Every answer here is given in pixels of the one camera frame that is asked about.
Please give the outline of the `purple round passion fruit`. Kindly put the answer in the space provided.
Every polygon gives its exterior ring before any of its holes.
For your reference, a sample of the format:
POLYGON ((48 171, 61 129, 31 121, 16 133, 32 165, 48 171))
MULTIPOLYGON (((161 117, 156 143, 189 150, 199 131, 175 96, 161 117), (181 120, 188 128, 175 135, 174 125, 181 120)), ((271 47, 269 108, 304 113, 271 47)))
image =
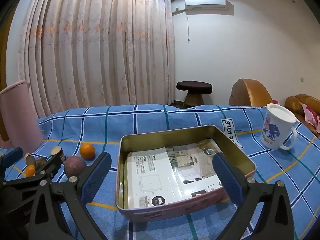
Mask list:
POLYGON ((64 169, 67 178, 78 177, 87 167, 84 159, 78 156, 70 156, 64 161, 64 169))

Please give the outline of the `small orange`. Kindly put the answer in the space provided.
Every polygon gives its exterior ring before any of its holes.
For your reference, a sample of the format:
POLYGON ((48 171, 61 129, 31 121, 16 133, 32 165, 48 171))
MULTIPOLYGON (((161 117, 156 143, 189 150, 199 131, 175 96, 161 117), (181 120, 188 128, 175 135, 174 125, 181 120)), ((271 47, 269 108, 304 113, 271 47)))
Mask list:
POLYGON ((85 160, 92 160, 95 158, 95 148, 89 143, 84 143, 80 146, 80 155, 85 160))

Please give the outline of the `small orange mandarin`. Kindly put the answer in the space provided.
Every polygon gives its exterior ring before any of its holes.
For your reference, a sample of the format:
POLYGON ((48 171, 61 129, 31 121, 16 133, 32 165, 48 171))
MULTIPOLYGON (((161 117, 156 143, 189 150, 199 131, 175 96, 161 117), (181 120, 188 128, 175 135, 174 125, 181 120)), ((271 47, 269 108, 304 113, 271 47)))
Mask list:
POLYGON ((34 164, 30 164, 27 166, 27 168, 25 169, 25 176, 26 177, 32 177, 34 176, 36 173, 36 168, 34 164))

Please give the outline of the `dark brown water chestnut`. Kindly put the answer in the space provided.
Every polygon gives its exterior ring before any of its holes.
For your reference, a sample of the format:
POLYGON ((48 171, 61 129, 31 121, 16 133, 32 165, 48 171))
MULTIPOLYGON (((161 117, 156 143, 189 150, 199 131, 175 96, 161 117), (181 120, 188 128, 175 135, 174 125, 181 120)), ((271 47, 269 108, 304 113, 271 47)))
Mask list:
POLYGON ((44 165, 46 165, 46 163, 47 163, 46 158, 43 158, 43 157, 37 158, 37 159, 35 160, 35 170, 36 170, 36 172, 37 172, 37 171, 40 171, 41 168, 42 168, 44 165))

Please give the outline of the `pink plastic pitcher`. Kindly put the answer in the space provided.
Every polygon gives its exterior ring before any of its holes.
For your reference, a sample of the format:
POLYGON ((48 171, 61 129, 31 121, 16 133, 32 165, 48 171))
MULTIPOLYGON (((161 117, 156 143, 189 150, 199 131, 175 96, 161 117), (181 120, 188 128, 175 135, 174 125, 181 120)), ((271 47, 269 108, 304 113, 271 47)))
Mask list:
POLYGON ((18 81, 1 91, 1 116, 9 140, 1 139, 1 148, 22 148, 34 152, 43 142, 43 133, 37 123, 29 96, 29 84, 18 81))

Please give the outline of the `printed paper sheet in tin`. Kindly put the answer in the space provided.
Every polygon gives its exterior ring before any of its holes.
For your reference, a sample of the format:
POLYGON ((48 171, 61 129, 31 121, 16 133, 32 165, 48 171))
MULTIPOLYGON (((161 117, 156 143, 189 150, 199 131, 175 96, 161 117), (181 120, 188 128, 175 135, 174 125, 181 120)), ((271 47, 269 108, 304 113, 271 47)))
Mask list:
POLYGON ((222 184, 213 168, 217 153, 221 149, 213 139, 129 153, 124 207, 171 204, 219 189, 222 184))

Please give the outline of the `pink metal tin box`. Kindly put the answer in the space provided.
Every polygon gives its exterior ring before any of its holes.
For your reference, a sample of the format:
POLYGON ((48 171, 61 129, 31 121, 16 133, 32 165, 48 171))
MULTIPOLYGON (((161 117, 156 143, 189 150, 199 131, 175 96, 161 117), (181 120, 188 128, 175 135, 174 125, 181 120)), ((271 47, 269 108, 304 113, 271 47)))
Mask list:
POLYGON ((227 194, 213 167, 222 153, 245 176, 256 165, 216 126, 125 135, 117 164, 116 207, 133 223, 205 209, 227 194))

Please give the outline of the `white cartoon mug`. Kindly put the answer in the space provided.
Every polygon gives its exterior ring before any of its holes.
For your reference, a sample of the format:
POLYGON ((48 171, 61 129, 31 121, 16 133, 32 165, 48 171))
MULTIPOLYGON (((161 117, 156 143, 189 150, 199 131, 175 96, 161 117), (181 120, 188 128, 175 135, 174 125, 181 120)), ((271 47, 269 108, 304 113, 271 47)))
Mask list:
POLYGON ((297 121, 296 116, 287 108, 275 103, 267 104, 260 136, 261 142, 272 150, 290 150, 297 140, 297 131, 294 127, 297 121), (285 139, 290 133, 293 134, 293 139, 289 146, 285 146, 285 139))

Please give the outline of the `pink floral cloth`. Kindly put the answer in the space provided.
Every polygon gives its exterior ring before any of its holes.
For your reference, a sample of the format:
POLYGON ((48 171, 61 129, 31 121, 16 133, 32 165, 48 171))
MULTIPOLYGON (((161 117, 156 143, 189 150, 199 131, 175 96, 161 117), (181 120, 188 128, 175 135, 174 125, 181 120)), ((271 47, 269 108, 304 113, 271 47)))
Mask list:
POLYGON ((317 133, 320 132, 320 126, 319 126, 319 115, 308 105, 302 104, 304 115, 305 115, 305 121, 309 124, 311 124, 317 133))

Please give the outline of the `orange leather sofa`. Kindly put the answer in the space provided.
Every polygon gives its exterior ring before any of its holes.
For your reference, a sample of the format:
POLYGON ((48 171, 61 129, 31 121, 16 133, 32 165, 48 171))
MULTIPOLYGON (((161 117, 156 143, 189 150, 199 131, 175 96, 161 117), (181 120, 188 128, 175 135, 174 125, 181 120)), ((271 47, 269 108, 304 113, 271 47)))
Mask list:
POLYGON ((303 123, 310 131, 319 139, 319 133, 316 132, 314 127, 305 121, 305 115, 302 104, 310 106, 317 115, 320 114, 319 107, 320 101, 317 98, 306 94, 298 94, 296 96, 290 96, 285 100, 285 107, 290 110, 296 118, 303 123))

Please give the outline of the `pink floral curtain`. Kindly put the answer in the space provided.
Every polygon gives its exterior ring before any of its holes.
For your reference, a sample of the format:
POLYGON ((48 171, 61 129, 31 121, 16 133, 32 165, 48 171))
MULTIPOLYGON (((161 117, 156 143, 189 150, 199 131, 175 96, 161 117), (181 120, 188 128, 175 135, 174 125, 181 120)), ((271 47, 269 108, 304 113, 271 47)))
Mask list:
POLYGON ((175 100, 173 0, 31 0, 18 77, 38 117, 175 100))

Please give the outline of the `dark round stool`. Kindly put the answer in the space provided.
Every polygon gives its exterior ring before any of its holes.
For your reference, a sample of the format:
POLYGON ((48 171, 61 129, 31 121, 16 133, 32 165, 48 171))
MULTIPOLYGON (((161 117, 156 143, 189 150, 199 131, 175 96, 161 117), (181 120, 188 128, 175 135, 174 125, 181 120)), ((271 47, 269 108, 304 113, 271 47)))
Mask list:
POLYGON ((213 86, 210 83, 200 81, 180 81, 177 83, 176 88, 181 91, 187 91, 182 108, 203 105, 202 95, 209 95, 213 91, 213 86))

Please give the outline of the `white wall air conditioner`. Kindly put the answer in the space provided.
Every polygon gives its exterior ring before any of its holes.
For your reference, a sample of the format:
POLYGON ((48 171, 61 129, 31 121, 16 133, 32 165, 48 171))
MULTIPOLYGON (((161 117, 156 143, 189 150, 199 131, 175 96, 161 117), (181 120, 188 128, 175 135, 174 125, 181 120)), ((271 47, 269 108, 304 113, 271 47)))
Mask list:
POLYGON ((185 0, 187 8, 224 8, 226 0, 185 0))

